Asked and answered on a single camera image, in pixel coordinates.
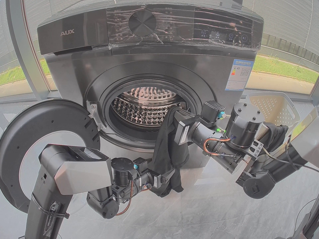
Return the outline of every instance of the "energy label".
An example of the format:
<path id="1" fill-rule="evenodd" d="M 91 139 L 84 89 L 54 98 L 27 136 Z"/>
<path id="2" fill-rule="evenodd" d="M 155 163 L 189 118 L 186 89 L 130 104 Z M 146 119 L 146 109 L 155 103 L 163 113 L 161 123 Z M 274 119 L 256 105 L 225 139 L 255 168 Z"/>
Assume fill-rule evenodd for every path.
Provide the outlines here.
<path id="1" fill-rule="evenodd" d="M 244 90 L 254 62 L 234 59 L 225 90 Z"/>

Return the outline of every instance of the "white laundry basket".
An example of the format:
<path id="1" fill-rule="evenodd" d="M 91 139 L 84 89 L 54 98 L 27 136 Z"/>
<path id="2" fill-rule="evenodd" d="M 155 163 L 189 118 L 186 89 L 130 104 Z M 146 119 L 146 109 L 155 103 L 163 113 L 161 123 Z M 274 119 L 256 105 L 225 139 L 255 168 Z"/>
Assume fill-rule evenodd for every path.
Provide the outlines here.
<path id="1" fill-rule="evenodd" d="M 265 115 L 265 121 L 275 125 L 289 127 L 286 136 L 290 135 L 300 122 L 300 115 L 291 99 L 282 92 L 253 92 L 247 95 L 246 101 L 257 106 Z"/>

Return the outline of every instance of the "cable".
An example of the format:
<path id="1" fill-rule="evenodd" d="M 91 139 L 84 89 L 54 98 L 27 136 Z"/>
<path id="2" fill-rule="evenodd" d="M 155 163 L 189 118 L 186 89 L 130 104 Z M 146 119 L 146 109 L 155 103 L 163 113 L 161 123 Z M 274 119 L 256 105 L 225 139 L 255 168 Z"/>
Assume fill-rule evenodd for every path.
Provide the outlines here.
<path id="1" fill-rule="evenodd" d="M 138 176 L 139 176 L 139 182 L 141 183 L 141 176 L 140 176 L 140 174 L 137 172 L 137 174 L 138 174 Z M 135 185 L 135 187 L 136 187 L 136 193 L 133 195 L 133 196 L 130 196 L 130 197 L 125 197 L 125 198 L 122 198 L 122 197 L 116 197 L 116 196 L 114 196 L 115 198 L 117 198 L 117 199 L 122 199 L 122 200 L 127 200 L 127 199 L 131 199 L 131 198 L 133 198 L 133 197 L 135 197 L 139 192 L 140 192 L 140 190 L 141 190 L 141 184 L 140 184 L 140 186 L 139 186 L 139 188 L 137 187 L 137 185 L 135 184 L 135 181 L 134 180 L 132 180 L 132 182 L 134 182 L 134 185 Z"/>
<path id="2" fill-rule="evenodd" d="M 121 211 L 120 213 L 116 214 L 115 216 L 120 216 L 120 215 L 122 215 L 123 213 L 125 213 L 129 209 L 129 207 L 131 205 L 131 201 L 132 201 L 132 195 L 133 195 L 133 181 L 131 182 L 131 193 L 130 193 L 130 200 L 129 200 L 128 205 L 125 207 L 125 209 L 123 211 Z"/>
<path id="3" fill-rule="evenodd" d="M 216 153 L 216 152 L 209 152 L 207 147 L 206 147 L 206 144 L 207 142 L 209 141 L 221 141 L 221 142 L 226 142 L 226 141 L 230 141 L 231 138 L 226 138 L 226 139 L 221 139 L 221 138 L 207 138 L 205 141 L 204 141 L 204 145 L 203 145 L 203 149 L 205 152 L 207 152 L 208 154 L 211 154 L 211 155 L 214 155 L 214 156 L 225 156 L 227 154 L 220 154 L 220 153 Z"/>
<path id="4" fill-rule="evenodd" d="M 302 209 L 304 209 L 305 208 L 305 206 L 307 205 L 307 204 L 309 204 L 310 202 L 312 202 L 312 201 L 315 201 L 317 198 L 315 198 L 315 199 L 313 199 L 313 200 L 310 200 L 308 203 L 306 203 L 301 209 L 300 209 L 300 211 L 298 212 L 298 215 L 297 215 L 297 218 L 296 218 L 296 223 L 295 223 L 295 229 L 294 229 L 294 233 L 296 232 L 296 226 L 297 226 L 297 219 L 298 219 L 298 216 L 299 216 L 299 214 L 300 214 L 300 212 L 302 211 Z"/>
<path id="5" fill-rule="evenodd" d="M 286 143 L 286 145 L 285 145 L 285 153 L 286 153 L 286 155 L 287 155 L 287 158 L 288 158 L 289 163 L 290 163 L 290 164 L 293 166 L 293 168 L 297 171 L 298 168 L 293 164 L 293 161 L 291 160 L 291 158 L 290 158 L 290 156 L 289 156 L 289 153 L 288 153 L 288 145 L 289 145 L 289 143 L 290 143 L 290 139 L 291 139 L 291 135 L 289 135 L 288 141 L 287 141 L 287 143 Z"/>
<path id="6" fill-rule="evenodd" d="M 148 190 L 150 190 L 150 189 L 152 188 L 152 185 L 151 185 L 151 184 L 148 184 L 148 185 L 150 185 L 150 188 L 143 189 L 141 192 L 148 191 Z"/>
<path id="7" fill-rule="evenodd" d="M 279 162 L 282 162 L 282 163 L 285 163 L 285 164 L 290 164 L 290 162 L 288 162 L 288 161 L 281 160 L 281 159 L 278 159 L 278 158 L 275 158 L 275 157 L 271 156 L 271 155 L 269 154 L 269 152 L 268 152 L 264 147 L 263 147 L 263 151 L 268 155 L 268 157 L 272 158 L 273 160 L 276 160 L 276 161 L 279 161 Z M 311 169 L 311 170 L 316 171 L 316 172 L 319 173 L 319 170 L 317 170 L 317 169 L 315 169 L 315 168 L 312 168 L 312 167 L 310 167 L 310 166 L 301 165 L 301 164 L 297 164 L 297 163 L 294 163 L 294 162 L 293 162 L 293 164 L 296 165 L 296 166 L 301 166 L 301 167 L 309 168 L 309 169 Z"/>

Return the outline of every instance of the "gray tile floor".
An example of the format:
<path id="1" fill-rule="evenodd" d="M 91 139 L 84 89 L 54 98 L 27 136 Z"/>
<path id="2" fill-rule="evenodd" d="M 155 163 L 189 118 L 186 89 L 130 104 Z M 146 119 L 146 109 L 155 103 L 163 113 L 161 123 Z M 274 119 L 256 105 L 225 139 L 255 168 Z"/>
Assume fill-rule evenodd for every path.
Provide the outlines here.
<path id="1" fill-rule="evenodd" d="M 0 127 L 4 129 L 25 105 L 0 106 Z M 304 103 L 295 106 L 301 119 L 313 108 Z M 30 166 L 38 169 L 34 163 Z M 63 239 L 288 237 L 293 234 L 301 207 L 319 192 L 319 174 L 305 168 L 279 182 L 267 197 L 259 200 L 247 197 L 214 160 L 205 168 L 183 169 L 181 177 L 185 189 L 182 193 L 172 192 L 165 198 L 151 192 L 140 193 L 127 213 L 111 220 L 104 220 L 86 205 L 86 194 L 76 195 L 68 209 L 72 215 L 63 221 L 60 235 Z M 311 204 L 304 208 L 298 223 L 310 208 Z M 24 234 L 26 214 L 12 207 L 1 193 L 0 213 L 1 239 L 16 239 Z"/>

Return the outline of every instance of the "black cloth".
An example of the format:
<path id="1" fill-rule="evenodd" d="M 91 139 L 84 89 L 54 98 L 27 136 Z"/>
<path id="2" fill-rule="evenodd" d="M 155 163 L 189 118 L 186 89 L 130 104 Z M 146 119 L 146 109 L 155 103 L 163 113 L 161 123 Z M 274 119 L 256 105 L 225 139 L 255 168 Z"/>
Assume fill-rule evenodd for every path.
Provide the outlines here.
<path id="1" fill-rule="evenodd" d="M 264 125 L 268 127 L 269 130 L 259 141 L 264 144 L 264 148 L 268 152 L 272 152 L 283 144 L 288 126 L 276 126 L 269 122 L 264 122 Z"/>
<path id="2" fill-rule="evenodd" d="M 174 141 L 177 125 L 174 125 L 174 113 L 179 110 L 177 106 L 171 106 L 168 110 L 157 135 L 154 155 L 149 168 L 159 174 L 172 171 L 175 172 L 170 180 L 159 189 L 152 188 L 151 191 L 160 197 L 167 196 L 173 189 L 182 192 L 180 168 L 188 161 L 189 151 L 187 143 L 178 145 Z"/>

